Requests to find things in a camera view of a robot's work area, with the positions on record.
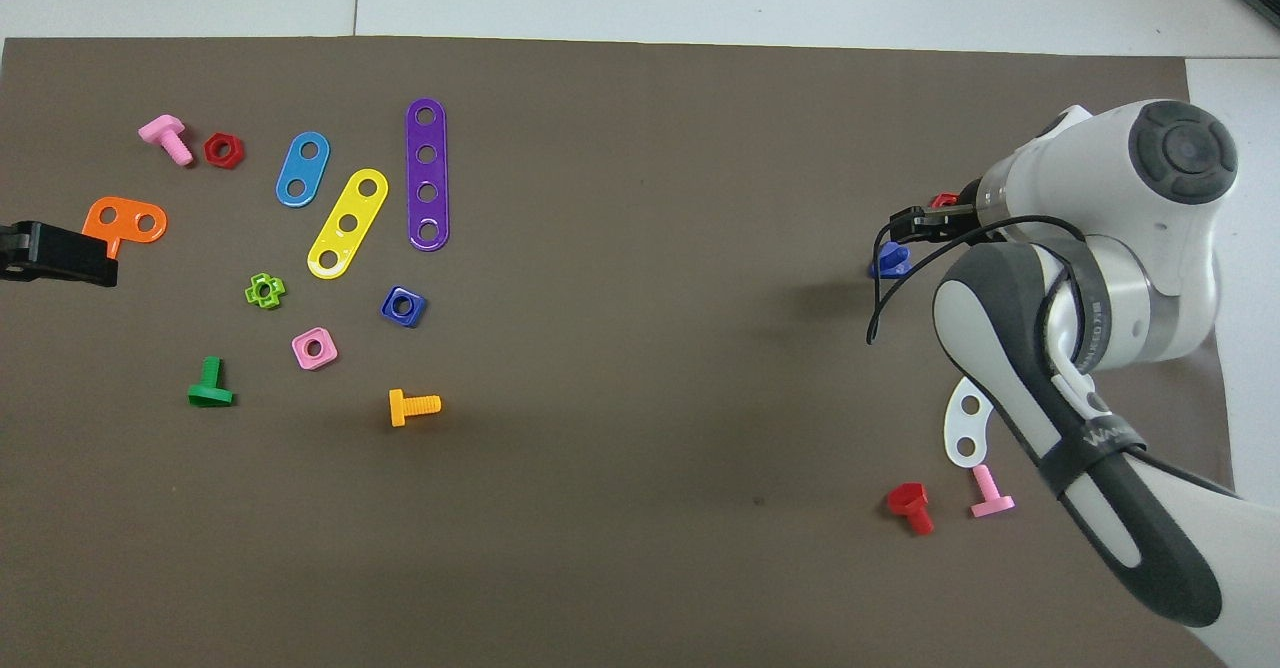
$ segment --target black cable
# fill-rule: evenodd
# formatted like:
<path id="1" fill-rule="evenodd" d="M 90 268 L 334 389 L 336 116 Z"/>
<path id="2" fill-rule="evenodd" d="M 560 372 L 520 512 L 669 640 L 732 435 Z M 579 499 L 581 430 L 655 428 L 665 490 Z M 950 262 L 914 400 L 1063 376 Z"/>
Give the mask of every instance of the black cable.
<path id="1" fill-rule="evenodd" d="M 896 284 L 891 285 L 891 288 L 884 293 L 883 298 L 881 298 L 881 290 L 879 290 L 879 280 L 881 280 L 881 271 L 879 271 L 881 241 L 884 238 L 886 232 L 890 232 L 891 227 L 895 225 L 895 223 L 904 221 L 904 220 L 910 220 L 910 216 L 901 216 L 901 218 L 897 218 L 897 220 L 895 220 L 895 221 L 886 223 L 886 225 L 882 227 L 882 229 L 878 232 L 878 234 L 876 234 L 876 243 L 873 244 L 873 248 L 872 248 L 872 261 L 873 261 L 873 266 L 876 266 L 876 271 L 874 271 L 876 273 L 876 308 L 874 308 L 874 311 L 872 311 L 870 321 L 868 321 L 868 324 L 867 324 L 867 344 L 868 346 L 876 343 L 876 335 L 879 331 L 881 312 L 884 311 L 884 305 L 888 303 L 888 299 L 893 298 L 893 294 L 897 293 L 897 290 L 900 288 L 902 288 L 902 284 L 905 284 L 905 282 L 908 282 L 908 279 L 910 279 L 910 276 L 914 276 L 915 273 L 919 273 L 924 266 L 928 266 L 928 264 L 932 264 L 934 261 L 934 258 L 938 258 L 942 253 L 947 253 L 948 250 L 956 248 L 957 244 L 968 243 L 968 241 L 973 241 L 973 239 L 978 238 L 978 235 L 988 234 L 988 232 L 995 232 L 995 230 L 1002 229 L 1002 227 L 1016 225 L 1016 223 L 1047 223 L 1047 225 L 1060 227 L 1060 229 L 1062 229 L 1065 232 L 1069 232 L 1069 234 L 1071 234 L 1071 238 L 1074 238 L 1076 241 L 1082 241 L 1082 243 L 1084 241 L 1084 232 L 1080 232 L 1080 229 L 1078 229 L 1078 227 L 1071 225 L 1071 223 L 1069 223 L 1069 221 L 1064 221 L 1061 218 L 1053 218 L 1053 216 L 1015 216 L 1015 218 L 1002 218 L 1002 220 L 1000 220 L 1000 221 L 992 221 L 992 223 L 989 223 L 989 225 L 978 227 L 977 229 L 973 229 L 972 232 L 965 232 L 965 234 L 963 234 L 963 235 L 956 235 L 956 238 L 954 238 L 951 241 L 947 241 L 947 244 L 943 244 L 942 248 L 937 248 L 937 250 L 934 250 L 933 253 L 925 255 L 925 257 L 923 258 L 923 261 L 920 261 L 919 264 L 915 264 L 915 266 L 911 267 L 910 271 L 905 273 L 905 275 L 901 276 L 901 279 L 899 279 L 899 282 L 896 282 Z"/>

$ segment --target green bolt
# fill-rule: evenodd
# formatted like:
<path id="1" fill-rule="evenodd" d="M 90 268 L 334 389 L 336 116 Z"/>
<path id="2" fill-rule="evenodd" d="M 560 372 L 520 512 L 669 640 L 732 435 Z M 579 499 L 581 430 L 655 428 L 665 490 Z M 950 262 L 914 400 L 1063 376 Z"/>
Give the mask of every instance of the green bolt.
<path id="1" fill-rule="evenodd" d="M 200 383 L 187 389 L 187 401 L 191 404 L 200 404 L 201 408 L 232 404 L 232 398 L 236 394 L 218 386 L 218 374 L 221 369 L 221 358 L 215 354 L 205 358 L 205 366 L 200 372 Z"/>

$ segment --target red hexagonal nut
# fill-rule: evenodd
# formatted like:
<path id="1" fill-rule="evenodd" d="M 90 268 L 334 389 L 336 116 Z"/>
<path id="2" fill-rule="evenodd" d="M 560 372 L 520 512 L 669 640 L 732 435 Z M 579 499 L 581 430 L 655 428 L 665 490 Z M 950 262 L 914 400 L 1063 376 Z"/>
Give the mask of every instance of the red hexagonal nut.
<path id="1" fill-rule="evenodd" d="M 229 132 L 215 132 L 205 141 L 205 163 L 210 166 L 236 168 L 244 159 L 244 141 Z"/>

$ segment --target pink bolt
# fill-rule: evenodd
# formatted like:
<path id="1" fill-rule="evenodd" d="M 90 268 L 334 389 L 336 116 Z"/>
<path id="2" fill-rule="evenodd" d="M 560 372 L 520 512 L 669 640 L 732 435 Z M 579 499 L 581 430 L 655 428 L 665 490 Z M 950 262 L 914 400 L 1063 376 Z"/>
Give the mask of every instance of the pink bolt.
<path id="1" fill-rule="evenodd" d="M 996 481 L 992 480 L 991 471 L 986 465 L 978 463 L 974 466 L 973 477 L 978 480 L 978 490 L 982 491 L 982 503 L 969 508 L 969 511 L 973 512 L 974 518 L 982 518 L 983 516 L 1009 511 L 1014 507 L 1012 498 L 1000 495 L 1000 489 L 996 488 Z"/>
<path id="2" fill-rule="evenodd" d="M 192 163 L 195 157 L 191 156 L 191 150 L 187 150 L 182 139 L 178 138 L 179 132 L 186 131 L 187 125 L 182 125 L 178 118 L 168 115 L 157 116 L 156 120 L 150 122 L 147 125 L 142 125 L 138 129 L 138 134 L 147 143 L 160 145 L 165 148 L 165 154 L 173 157 L 173 163 L 178 163 L 179 166 L 186 166 Z"/>

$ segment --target yellow strip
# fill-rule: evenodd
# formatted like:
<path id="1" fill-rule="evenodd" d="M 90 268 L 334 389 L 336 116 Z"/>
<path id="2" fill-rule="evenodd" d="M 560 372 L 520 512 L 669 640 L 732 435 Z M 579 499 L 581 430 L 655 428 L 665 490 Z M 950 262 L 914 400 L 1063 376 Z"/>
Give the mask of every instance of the yellow strip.
<path id="1" fill-rule="evenodd" d="M 375 186 L 374 195 L 360 193 L 360 184 L 365 180 L 370 180 Z M 329 280 L 347 273 L 351 260 L 356 257 L 356 250 L 360 248 L 361 241 L 365 241 L 369 227 L 372 225 L 374 218 L 383 207 L 383 200 L 387 200 L 388 191 L 387 177 L 375 171 L 374 168 L 361 168 L 361 170 L 352 173 L 351 180 L 347 180 L 347 187 L 342 189 L 338 202 L 334 203 L 333 212 L 329 212 L 329 220 L 324 221 L 320 235 L 316 235 L 315 243 L 311 244 L 311 252 L 307 253 L 307 267 L 311 267 L 311 275 Z M 340 225 L 343 218 L 347 216 L 356 218 L 356 227 L 344 232 Z M 320 257 L 325 253 L 334 253 L 338 257 L 332 267 L 324 267 L 320 264 Z"/>

